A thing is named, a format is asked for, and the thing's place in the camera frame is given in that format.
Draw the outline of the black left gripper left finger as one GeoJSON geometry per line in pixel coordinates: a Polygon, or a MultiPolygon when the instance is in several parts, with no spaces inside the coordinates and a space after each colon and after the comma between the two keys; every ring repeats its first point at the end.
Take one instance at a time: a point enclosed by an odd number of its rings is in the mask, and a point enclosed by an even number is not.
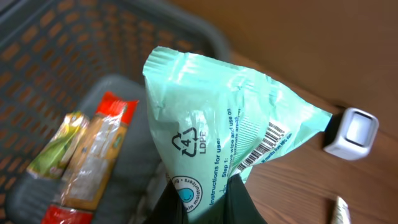
{"type": "Polygon", "coordinates": [[[186,209],[171,180],[143,224],[188,224],[186,209]]]}

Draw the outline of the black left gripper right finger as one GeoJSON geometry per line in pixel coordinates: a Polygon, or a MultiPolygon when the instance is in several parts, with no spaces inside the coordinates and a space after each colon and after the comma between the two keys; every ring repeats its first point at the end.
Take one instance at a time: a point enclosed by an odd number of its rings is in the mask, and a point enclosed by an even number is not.
{"type": "Polygon", "coordinates": [[[224,223],[267,224],[257,211],[239,174],[228,179],[224,200],[224,223]]]}

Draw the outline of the orange spaghetti packet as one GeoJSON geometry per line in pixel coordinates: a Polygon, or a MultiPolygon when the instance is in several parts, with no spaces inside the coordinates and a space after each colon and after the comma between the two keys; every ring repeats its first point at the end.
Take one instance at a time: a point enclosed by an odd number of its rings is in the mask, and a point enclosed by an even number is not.
{"type": "Polygon", "coordinates": [[[62,177],[41,224],[89,224],[104,194],[139,100],[107,91],[62,177]]]}

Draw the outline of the mint green wipes packet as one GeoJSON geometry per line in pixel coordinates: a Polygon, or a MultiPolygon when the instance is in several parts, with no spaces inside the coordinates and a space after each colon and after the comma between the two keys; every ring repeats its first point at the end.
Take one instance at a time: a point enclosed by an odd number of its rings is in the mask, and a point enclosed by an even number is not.
{"type": "Polygon", "coordinates": [[[148,56],[150,132],[189,223],[219,223],[228,180],[324,131],[331,114],[257,70],[157,47],[148,56]]]}

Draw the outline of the white tube with gold cap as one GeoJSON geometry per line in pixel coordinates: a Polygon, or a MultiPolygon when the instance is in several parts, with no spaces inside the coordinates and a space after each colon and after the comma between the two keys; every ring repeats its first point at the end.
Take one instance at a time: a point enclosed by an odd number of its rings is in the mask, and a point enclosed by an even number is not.
{"type": "Polygon", "coordinates": [[[337,196],[330,224],[351,224],[348,204],[337,196]]]}

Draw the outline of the green tea snack packet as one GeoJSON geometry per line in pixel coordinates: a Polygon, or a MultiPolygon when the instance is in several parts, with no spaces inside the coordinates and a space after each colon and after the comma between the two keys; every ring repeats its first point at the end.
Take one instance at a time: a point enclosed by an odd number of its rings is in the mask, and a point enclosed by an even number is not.
{"type": "Polygon", "coordinates": [[[89,123],[80,111],[66,114],[58,131],[28,165],[27,172],[36,179],[61,178],[89,123]]]}

